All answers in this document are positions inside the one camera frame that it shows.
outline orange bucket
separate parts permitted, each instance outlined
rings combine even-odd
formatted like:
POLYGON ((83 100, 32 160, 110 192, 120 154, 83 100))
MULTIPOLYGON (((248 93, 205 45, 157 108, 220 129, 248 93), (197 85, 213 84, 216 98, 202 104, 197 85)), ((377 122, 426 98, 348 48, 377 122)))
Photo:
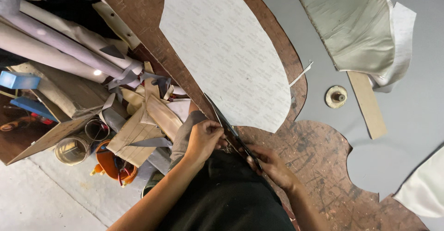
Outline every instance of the orange bucket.
MULTIPOLYGON (((96 165, 94 170, 91 172, 91 175, 93 175, 95 173, 100 173, 101 175, 106 173, 109 177, 118 181, 119 180, 119 177, 118 177, 119 171, 117 170, 117 168, 115 167, 115 164, 114 164, 114 157, 115 157, 114 153, 113 152, 99 152, 99 153, 97 153, 97 151, 101 150, 102 146, 107 146, 110 141, 111 140, 109 140, 109 139, 105 140, 97 146, 96 159, 97 159, 98 164, 96 165)), ((132 183, 134 178, 136 178, 136 175, 137 175, 137 167, 136 166, 133 166, 132 168, 128 169, 128 171, 130 172, 129 175, 126 171, 120 172, 120 178, 121 178, 121 181, 123 182, 122 187, 125 187, 126 184, 132 183)))

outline blue box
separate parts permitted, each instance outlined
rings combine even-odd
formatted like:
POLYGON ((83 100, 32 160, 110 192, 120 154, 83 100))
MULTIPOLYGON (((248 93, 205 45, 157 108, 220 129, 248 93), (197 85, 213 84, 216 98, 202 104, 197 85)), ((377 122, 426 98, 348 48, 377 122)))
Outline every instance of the blue box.
POLYGON ((0 85, 9 89, 36 89, 40 78, 23 72, 2 71, 0 74, 0 85))
POLYGON ((51 114, 49 109, 47 109, 41 102, 37 102, 26 97, 19 97, 11 100, 11 104, 58 122, 58 120, 51 114))

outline small white strip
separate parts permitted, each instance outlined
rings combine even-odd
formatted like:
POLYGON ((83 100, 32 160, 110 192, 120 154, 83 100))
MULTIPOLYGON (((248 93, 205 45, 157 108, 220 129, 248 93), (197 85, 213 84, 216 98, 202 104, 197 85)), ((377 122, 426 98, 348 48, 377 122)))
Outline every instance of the small white strip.
POLYGON ((297 76, 297 78, 293 82, 291 82, 289 87, 293 86, 301 78, 301 76, 311 68, 311 65, 313 64, 313 61, 308 60, 308 62, 310 64, 307 66, 307 68, 305 68, 304 71, 299 76, 297 76))

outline wooden work table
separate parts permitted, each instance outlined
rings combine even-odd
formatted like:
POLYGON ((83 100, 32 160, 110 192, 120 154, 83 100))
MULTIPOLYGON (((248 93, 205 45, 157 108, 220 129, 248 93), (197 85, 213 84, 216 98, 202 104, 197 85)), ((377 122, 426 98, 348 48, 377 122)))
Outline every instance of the wooden work table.
MULTIPOLYGON (((151 61, 154 69, 163 67, 205 115, 214 119, 211 105, 158 27, 164 0, 105 1, 146 47, 139 46, 134 55, 141 61, 151 61)), ((262 0, 244 1, 269 35, 291 82, 303 71, 295 49, 262 0)), ((426 230, 418 217, 391 197, 379 203, 378 194, 351 183, 346 160, 352 148, 339 132, 320 122, 294 122, 307 94, 305 76, 292 86, 291 94, 295 101, 275 134, 252 127, 237 129, 246 143, 278 152, 306 185, 319 212, 328 218, 331 230, 426 230)), ((277 193, 288 206, 283 192, 277 189, 277 193)))

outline round metal washer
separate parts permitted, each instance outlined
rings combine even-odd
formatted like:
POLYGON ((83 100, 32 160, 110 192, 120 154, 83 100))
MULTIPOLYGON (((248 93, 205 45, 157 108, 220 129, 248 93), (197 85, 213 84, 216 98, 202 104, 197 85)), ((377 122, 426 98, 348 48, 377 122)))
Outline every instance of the round metal washer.
POLYGON ((325 102, 330 108, 337 109, 347 101, 347 90, 342 86, 333 86, 325 94, 325 102))

